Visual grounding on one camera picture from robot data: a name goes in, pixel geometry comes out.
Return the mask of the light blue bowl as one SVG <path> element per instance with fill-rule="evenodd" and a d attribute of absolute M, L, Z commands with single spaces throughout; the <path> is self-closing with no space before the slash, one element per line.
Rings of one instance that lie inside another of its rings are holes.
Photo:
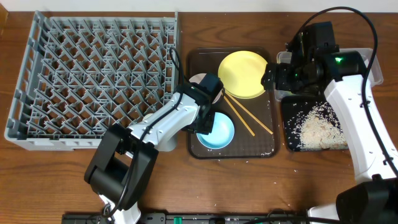
<path fill-rule="evenodd" d="M 233 140 L 234 131 L 235 128 L 232 119 L 223 113 L 216 112 L 211 133 L 197 133 L 197 139 L 209 149 L 221 149 Z"/>

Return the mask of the white cup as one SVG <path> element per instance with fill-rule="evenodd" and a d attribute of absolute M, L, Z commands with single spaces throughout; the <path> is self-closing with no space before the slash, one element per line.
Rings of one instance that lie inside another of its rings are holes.
<path fill-rule="evenodd" d="M 153 115 L 153 113 L 149 113 L 149 114 L 145 115 L 142 120 L 145 121 L 152 115 Z"/>

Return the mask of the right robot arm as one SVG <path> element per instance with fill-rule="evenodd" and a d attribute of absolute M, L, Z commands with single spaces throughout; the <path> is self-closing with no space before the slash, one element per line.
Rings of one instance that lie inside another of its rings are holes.
<path fill-rule="evenodd" d="M 330 22 L 305 24 L 287 45 L 289 63 L 269 63 L 265 90 L 322 94 L 335 112 L 354 165 L 356 185 L 333 204 L 310 208 L 310 222 L 397 222 L 397 149 L 368 83 L 373 60 L 341 52 Z"/>

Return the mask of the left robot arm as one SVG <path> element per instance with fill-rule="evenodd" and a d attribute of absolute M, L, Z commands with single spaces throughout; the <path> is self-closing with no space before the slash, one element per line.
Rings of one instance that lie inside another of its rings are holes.
<path fill-rule="evenodd" d="M 182 83 L 171 100 L 140 123 L 113 124 L 102 137 L 84 175 L 105 203 L 101 220 L 136 223 L 137 202 L 145 192 L 160 151 L 172 151 L 175 135 L 209 134 L 215 112 L 211 106 L 223 89 L 221 80 L 207 73 L 199 83 Z"/>

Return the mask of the grey dishwasher rack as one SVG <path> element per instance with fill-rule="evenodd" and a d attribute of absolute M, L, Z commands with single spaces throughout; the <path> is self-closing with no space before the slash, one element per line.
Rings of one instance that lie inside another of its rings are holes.
<path fill-rule="evenodd" d="M 46 17 L 30 28 L 5 138 L 29 151 L 98 147 L 172 97 L 179 18 Z"/>

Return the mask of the pink white bowl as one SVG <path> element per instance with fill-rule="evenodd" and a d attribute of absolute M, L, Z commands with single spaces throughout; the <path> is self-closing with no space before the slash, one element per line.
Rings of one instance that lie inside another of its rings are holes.
<path fill-rule="evenodd" d="M 190 83 L 200 83 L 204 79 L 205 75 L 206 75 L 205 73 L 196 74 L 191 78 L 189 78 L 188 81 Z M 213 104 L 217 103 L 220 100 L 221 96 L 222 96 L 222 91 L 220 90 L 215 99 L 213 100 Z"/>

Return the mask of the lower wooden chopstick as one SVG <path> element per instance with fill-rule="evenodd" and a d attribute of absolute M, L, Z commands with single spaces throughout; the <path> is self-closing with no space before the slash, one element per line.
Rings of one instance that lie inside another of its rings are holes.
<path fill-rule="evenodd" d="M 239 114 L 239 112 L 236 110 L 236 108 L 232 105 L 232 103 L 229 101 L 229 99 L 226 96 L 223 96 L 225 102 L 229 105 L 229 107 L 233 110 L 233 112 L 235 113 L 235 115 L 238 117 L 238 119 L 240 120 L 240 122 L 242 122 L 242 124 L 244 125 L 244 127 L 249 131 L 249 133 L 251 134 L 251 136 L 255 136 L 254 131 L 249 127 L 249 125 L 247 124 L 247 122 L 245 122 L 245 120 L 243 119 L 243 117 Z"/>

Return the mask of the wooden chopstick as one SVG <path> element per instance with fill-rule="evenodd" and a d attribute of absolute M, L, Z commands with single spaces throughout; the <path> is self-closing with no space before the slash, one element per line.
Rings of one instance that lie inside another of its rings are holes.
<path fill-rule="evenodd" d="M 239 107 L 241 107 L 254 121 L 261 125 L 268 133 L 274 134 L 263 122 L 261 122 L 256 116 L 254 116 L 246 107 L 244 107 L 238 100 L 236 100 L 230 93 L 225 91 L 225 95 L 233 100 Z"/>
<path fill-rule="evenodd" d="M 229 101 L 229 99 L 226 96 L 223 96 L 225 102 L 229 105 L 229 107 L 233 110 L 233 112 L 235 113 L 235 115 L 238 117 L 238 119 L 240 120 L 240 122 L 242 122 L 242 124 L 244 125 L 244 127 L 249 131 L 249 133 L 251 134 L 251 136 L 255 136 L 254 131 L 249 127 L 249 125 L 247 124 L 247 122 L 245 122 L 245 120 L 243 119 L 243 117 L 239 114 L 239 112 L 236 110 L 236 108 L 232 105 L 232 103 Z"/>

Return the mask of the upper wooden chopstick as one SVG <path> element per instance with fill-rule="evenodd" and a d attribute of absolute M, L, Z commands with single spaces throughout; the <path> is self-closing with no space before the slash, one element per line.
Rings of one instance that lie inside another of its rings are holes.
<path fill-rule="evenodd" d="M 254 116 L 246 107 L 244 107 L 238 100 L 236 100 L 230 93 L 225 91 L 225 95 L 233 100 L 239 107 L 241 107 L 254 121 L 261 125 L 268 133 L 274 134 L 263 122 L 261 122 L 256 116 Z"/>

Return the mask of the clear plastic bin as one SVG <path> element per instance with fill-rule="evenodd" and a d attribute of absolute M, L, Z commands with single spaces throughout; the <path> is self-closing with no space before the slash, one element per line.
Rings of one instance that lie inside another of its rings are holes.
<path fill-rule="evenodd" d="M 370 61 L 373 49 L 370 48 L 345 48 L 345 49 L 340 49 L 340 52 L 349 52 L 349 51 L 357 51 L 360 53 L 362 59 L 364 60 L 364 63 L 366 66 L 368 66 L 368 63 Z M 277 54 L 277 63 L 290 63 L 290 59 L 292 57 L 292 53 L 288 51 L 282 51 Z M 375 57 L 374 62 L 371 67 L 371 71 L 368 76 L 368 80 L 370 82 L 371 87 L 374 87 L 375 85 L 381 85 L 384 81 L 381 67 L 379 64 L 379 61 L 377 57 Z M 283 91 L 283 90 L 275 90 L 274 91 L 275 99 L 280 102 L 283 97 L 285 96 L 291 96 L 293 93 L 289 91 Z"/>

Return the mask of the yellow plate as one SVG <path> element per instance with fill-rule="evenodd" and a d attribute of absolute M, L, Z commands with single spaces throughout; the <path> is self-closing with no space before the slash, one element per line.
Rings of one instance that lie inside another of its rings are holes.
<path fill-rule="evenodd" d="M 257 53 L 241 50 L 227 55 L 219 65 L 218 76 L 225 90 L 241 99 L 262 95 L 265 90 L 261 78 L 267 61 Z"/>

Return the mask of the dark brown serving tray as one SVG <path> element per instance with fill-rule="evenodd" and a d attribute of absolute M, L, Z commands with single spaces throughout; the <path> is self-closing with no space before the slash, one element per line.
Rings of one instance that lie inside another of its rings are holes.
<path fill-rule="evenodd" d="M 199 48 L 190 51 L 187 56 L 187 76 L 192 77 L 200 72 L 215 73 L 221 61 L 230 53 L 239 50 L 248 50 L 259 54 L 266 60 L 270 59 L 269 53 L 261 47 L 224 47 L 224 48 Z M 209 149 L 202 145 L 196 134 L 185 135 L 188 152 L 196 159 L 248 159 L 270 158 L 277 154 L 280 148 L 279 122 L 277 117 L 275 98 L 273 93 L 263 93 L 250 100 L 237 99 L 254 116 L 263 122 L 274 134 L 268 133 L 261 125 L 254 121 L 233 100 L 232 105 L 237 109 L 245 122 L 254 131 L 251 136 L 233 110 L 220 99 L 213 109 L 216 112 L 229 116 L 234 124 L 235 133 L 233 140 L 224 148 Z"/>

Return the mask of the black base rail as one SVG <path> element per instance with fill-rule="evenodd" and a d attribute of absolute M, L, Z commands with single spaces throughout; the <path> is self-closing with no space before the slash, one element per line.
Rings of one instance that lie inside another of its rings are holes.
<path fill-rule="evenodd" d="M 293 217 L 288 213 L 271 213 L 265 216 L 259 215 L 168 215 L 164 213 L 145 213 L 137 221 L 138 224 L 242 224 L 260 218 L 287 218 Z M 97 224 L 116 223 L 112 218 L 105 220 L 101 215 L 95 213 L 66 213 L 62 216 L 61 224 Z"/>

